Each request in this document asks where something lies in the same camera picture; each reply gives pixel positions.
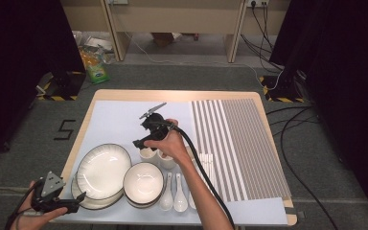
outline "wooden table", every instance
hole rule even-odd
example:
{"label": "wooden table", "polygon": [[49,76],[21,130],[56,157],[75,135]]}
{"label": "wooden table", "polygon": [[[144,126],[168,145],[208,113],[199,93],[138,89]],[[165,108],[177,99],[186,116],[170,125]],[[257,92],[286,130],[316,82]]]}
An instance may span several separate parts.
{"label": "wooden table", "polygon": [[[167,91],[167,90],[99,90],[96,92],[91,105],[85,115],[80,127],[79,134],[71,149],[64,170],[61,174],[64,181],[68,181],[72,168],[79,153],[85,131],[90,123],[91,115],[96,101],[133,101],[133,102],[188,102],[200,100],[235,100],[235,99],[253,99],[259,109],[259,114],[264,122],[264,127],[268,133],[271,133],[265,110],[259,94],[255,92],[226,92],[226,91]],[[271,144],[274,149],[274,141],[270,136]],[[283,203],[286,208],[293,208],[290,197],[283,197]],[[287,214],[287,224],[294,225],[297,222],[296,215]]]}

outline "ceramic spoon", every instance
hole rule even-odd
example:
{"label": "ceramic spoon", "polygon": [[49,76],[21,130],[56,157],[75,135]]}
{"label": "ceramic spoon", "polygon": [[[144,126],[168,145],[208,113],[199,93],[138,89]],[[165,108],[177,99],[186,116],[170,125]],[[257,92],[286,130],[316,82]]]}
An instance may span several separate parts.
{"label": "ceramic spoon", "polygon": [[189,192],[190,194],[188,195],[188,202],[190,203],[190,207],[196,209],[196,204],[194,203],[194,199],[193,196],[191,195],[191,192]]}
{"label": "ceramic spoon", "polygon": [[181,187],[181,174],[177,173],[175,175],[175,178],[177,180],[177,194],[175,195],[173,207],[175,211],[182,213],[187,210],[188,202],[187,198],[183,193],[183,188]]}
{"label": "ceramic spoon", "polygon": [[167,173],[166,190],[160,197],[160,208],[164,211],[169,211],[173,207],[172,176],[173,174],[171,172]]}

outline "bowl rim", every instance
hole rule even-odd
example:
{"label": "bowl rim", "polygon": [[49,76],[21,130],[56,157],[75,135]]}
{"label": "bowl rim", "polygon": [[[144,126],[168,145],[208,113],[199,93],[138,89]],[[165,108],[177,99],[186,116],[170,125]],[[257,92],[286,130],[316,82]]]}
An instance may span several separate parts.
{"label": "bowl rim", "polygon": [[152,202],[149,203],[136,203],[135,201],[131,200],[127,195],[126,196],[126,200],[127,203],[129,203],[131,206],[133,206],[134,208],[138,208],[138,209],[146,209],[151,207],[152,205],[154,205],[155,203],[157,203],[157,201],[160,199],[161,195],[159,195],[156,199],[154,199]]}
{"label": "bowl rim", "polygon": [[[77,174],[79,173],[79,169],[80,169],[80,167],[81,167],[81,163],[82,163],[82,161],[83,161],[83,159],[91,152],[91,151],[93,151],[94,149],[97,149],[97,148],[99,148],[99,147],[102,147],[102,146],[116,146],[116,147],[120,147],[122,150],[124,150],[125,151],[125,153],[126,153],[126,155],[127,155],[127,158],[128,158],[128,160],[129,160],[129,168],[127,169],[127,171],[128,170],[130,170],[130,168],[132,167],[132,160],[131,160],[131,157],[130,157],[130,154],[129,154],[129,152],[124,148],[124,147],[122,147],[121,145],[118,145],[118,144],[115,144],[115,143],[103,143],[103,144],[100,144],[100,145],[98,145],[98,146],[96,146],[96,147],[94,147],[93,149],[91,149],[88,153],[86,153],[85,155],[84,155],[84,157],[82,158],[82,160],[80,161],[80,163],[79,163],[79,166],[77,167],[77,170],[76,170],[76,174],[75,174],[75,176],[77,176]],[[93,200],[103,200],[103,199],[108,199],[108,198],[110,198],[110,197],[113,197],[113,196],[115,196],[116,194],[118,194],[119,192],[121,192],[123,189],[124,189],[124,180],[125,180],[125,175],[127,174],[127,171],[125,172],[125,174],[124,174],[124,179],[122,180],[122,188],[117,192],[117,193],[115,193],[115,194],[113,194],[113,195],[110,195],[110,196],[108,196],[108,197],[104,197],[104,198],[91,198],[91,197],[89,197],[88,195],[86,195],[85,197],[89,197],[90,199],[93,199]],[[77,186],[79,187],[79,190],[80,191],[82,191],[82,189],[81,189],[81,186],[80,186],[80,184],[79,184],[79,182],[78,182],[78,180],[77,180]]]}
{"label": "bowl rim", "polygon": [[[127,179],[127,173],[131,169],[133,169],[134,167],[137,167],[138,165],[144,165],[144,164],[149,164],[151,167],[154,167],[155,169],[157,169],[160,172],[160,174],[161,174],[161,185],[162,186],[161,186],[161,190],[160,190],[159,194],[157,195],[157,197],[155,199],[153,199],[152,201],[146,202],[146,203],[140,203],[140,202],[134,201],[132,198],[130,198],[127,195],[127,190],[125,190],[125,181]],[[150,204],[150,203],[154,202],[154,200],[157,200],[163,194],[163,189],[164,189],[164,176],[163,176],[163,172],[157,166],[155,166],[154,164],[151,164],[149,162],[139,162],[139,163],[136,163],[136,164],[132,165],[130,167],[130,169],[128,169],[127,172],[125,173],[125,176],[124,176],[124,194],[125,194],[125,196],[126,196],[127,199],[129,199],[130,201],[132,201],[135,204],[138,204],[138,205],[146,205],[146,204]]]}

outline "striped mat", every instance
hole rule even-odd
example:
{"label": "striped mat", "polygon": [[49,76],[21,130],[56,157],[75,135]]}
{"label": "striped mat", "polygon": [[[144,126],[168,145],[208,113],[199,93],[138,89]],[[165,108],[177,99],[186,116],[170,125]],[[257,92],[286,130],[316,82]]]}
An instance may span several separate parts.
{"label": "striped mat", "polygon": [[216,189],[224,201],[291,196],[253,100],[191,104],[198,152],[214,154]]}

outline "snack bag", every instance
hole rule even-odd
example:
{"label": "snack bag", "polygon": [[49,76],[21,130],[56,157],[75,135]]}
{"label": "snack bag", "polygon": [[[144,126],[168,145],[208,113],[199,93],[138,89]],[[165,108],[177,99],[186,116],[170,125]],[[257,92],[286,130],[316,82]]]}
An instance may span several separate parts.
{"label": "snack bag", "polygon": [[104,63],[96,54],[80,49],[82,62],[92,83],[97,84],[108,81],[109,76],[104,70]]}

